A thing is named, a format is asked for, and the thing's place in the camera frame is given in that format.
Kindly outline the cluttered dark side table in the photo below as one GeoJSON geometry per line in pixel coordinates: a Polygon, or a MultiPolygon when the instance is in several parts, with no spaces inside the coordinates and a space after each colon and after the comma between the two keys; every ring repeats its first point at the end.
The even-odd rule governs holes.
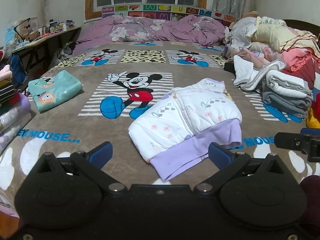
{"type": "Polygon", "coordinates": [[[11,57],[15,55],[26,73],[32,69],[47,70],[58,49],[69,42],[77,40],[81,33],[81,27],[77,27],[73,20],[58,23],[49,21],[48,27],[42,27],[38,33],[26,37],[24,41],[14,46],[11,57]]]}

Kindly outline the white quilted cloth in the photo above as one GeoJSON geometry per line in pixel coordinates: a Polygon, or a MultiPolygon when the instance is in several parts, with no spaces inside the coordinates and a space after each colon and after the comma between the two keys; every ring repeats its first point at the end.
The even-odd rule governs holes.
{"type": "Polygon", "coordinates": [[[255,70],[252,62],[246,61],[238,55],[233,57],[233,63],[235,69],[233,85],[240,87],[244,91],[255,90],[269,71],[280,71],[286,67],[285,61],[277,59],[263,66],[261,69],[255,70]]]}

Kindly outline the alphabet foam headboard panel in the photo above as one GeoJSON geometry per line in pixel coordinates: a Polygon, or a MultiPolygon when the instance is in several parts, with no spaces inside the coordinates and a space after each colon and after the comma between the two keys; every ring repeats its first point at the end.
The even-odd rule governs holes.
{"type": "Polygon", "coordinates": [[[102,7],[102,18],[112,15],[146,17],[166,21],[179,21],[187,15],[211,17],[225,26],[236,21],[236,17],[221,12],[186,5],[172,4],[122,4],[102,7]]]}

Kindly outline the white floral purple-trim jacket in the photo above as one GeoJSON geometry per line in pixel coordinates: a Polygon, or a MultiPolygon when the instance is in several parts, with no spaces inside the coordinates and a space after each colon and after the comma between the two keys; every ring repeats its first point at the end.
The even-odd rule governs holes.
{"type": "Polygon", "coordinates": [[[225,90],[210,78],[174,88],[129,126],[136,149],[163,181],[206,159],[212,142],[241,145],[242,115],[225,90]]]}

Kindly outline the purple floral duvet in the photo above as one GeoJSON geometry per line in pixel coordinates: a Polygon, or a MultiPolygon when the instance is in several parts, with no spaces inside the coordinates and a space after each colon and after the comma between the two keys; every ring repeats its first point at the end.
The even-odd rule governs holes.
{"type": "Polygon", "coordinates": [[[80,34],[74,55],[114,42],[170,41],[211,46],[222,42],[225,26],[207,16],[188,15],[178,21],[146,17],[108,16],[80,34]]]}

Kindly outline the white grey clothes pile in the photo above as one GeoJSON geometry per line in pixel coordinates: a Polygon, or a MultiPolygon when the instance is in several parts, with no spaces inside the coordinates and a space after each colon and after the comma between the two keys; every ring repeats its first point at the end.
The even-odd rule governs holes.
{"type": "Polygon", "coordinates": [[[261,17],[244,17],[240,19],[231,28],[225,29],[225,43],[230,43],[238,47],[247,47],[251,45],[251,38],[257,31],[261,22],[261,17]]]}

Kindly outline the brown Mickey Mouse blanket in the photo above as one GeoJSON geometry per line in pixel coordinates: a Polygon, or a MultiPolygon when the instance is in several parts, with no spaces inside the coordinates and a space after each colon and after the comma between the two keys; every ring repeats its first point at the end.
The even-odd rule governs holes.
{"type": "Polygon", "coordinates": [[[279,114],[262,102],[260,93],[233,85],[233,75],[217,60],[217,52],[177,42],[138,46],[116,43],[93,48],[66,67],[82,83],[74,98],[39,112],[29,97],[31,119],[1,155],[1,208],[12,209],[14,196],[44,152],[67,157],[109,141],[113,157],[103,170],[125,185],[188,184],[194,186],[217,171],[208,157],[168,181],[147,163],[129,136],[129,126],[174,88],[210,78],[225,84],[225,95],[242,115],[242,143],[232,148],[263,158],[280,155],[298,181],[319,174],[319,164],[298,151],[277,149],[278,132],[299,133],[304,120],[279,114]]]}

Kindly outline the cream yellow quilt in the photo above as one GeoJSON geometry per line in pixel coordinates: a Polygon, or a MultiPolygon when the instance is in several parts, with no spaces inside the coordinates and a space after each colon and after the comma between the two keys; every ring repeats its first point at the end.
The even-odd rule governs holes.
{"type": "Polygon", "coordinates": [[[289,51],[293,48],[311,49],[319,58],[318,38],[310,31],[288,27],[284,20],[270,17],[257,17],[257,29],[251,41],[268,43],[277,52],[289,51]]]}

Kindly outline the pink red blanket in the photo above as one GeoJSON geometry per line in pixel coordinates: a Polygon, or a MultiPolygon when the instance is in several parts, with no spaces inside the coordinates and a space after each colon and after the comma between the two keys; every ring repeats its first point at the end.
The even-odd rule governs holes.
{"type": "Polygon", "coordinates": [[[319,83],[319,58],[312,49],[293,48],[284,51],[281,59],[286,62],[283,73],[303,79],[310,89],[319,83]]]}

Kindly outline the stack of folded clothes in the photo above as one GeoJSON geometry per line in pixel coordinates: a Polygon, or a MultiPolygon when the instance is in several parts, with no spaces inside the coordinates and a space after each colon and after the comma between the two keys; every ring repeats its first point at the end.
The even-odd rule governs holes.
{"type": "Polygon", "coordinates": [[[20,58],[12,55],[1,67],[1,152],[31,119],[30,102],[18,89],[26,80],[20,58]]]}

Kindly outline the folded grey white blanket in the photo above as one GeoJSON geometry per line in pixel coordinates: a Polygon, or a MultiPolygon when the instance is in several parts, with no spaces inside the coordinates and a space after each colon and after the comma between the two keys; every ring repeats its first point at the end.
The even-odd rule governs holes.
{"type": "Polygon", "coordinates": [[[271,70],[263,79],[262,102],[268,108],[305,119],[312,101],[312,90],[299,77],[271,70]]]}

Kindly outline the teal folded kids sweater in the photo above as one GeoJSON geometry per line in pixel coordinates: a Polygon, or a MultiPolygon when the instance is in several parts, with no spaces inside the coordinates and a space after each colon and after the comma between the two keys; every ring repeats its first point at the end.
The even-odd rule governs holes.
{"type": "Polygon", "coordinates": [[[31,80],[28,88],[39,112],[50,110],[76,96],[82,83],[66,70],[57,73],[52,83],[44,78],[31,80]]]}

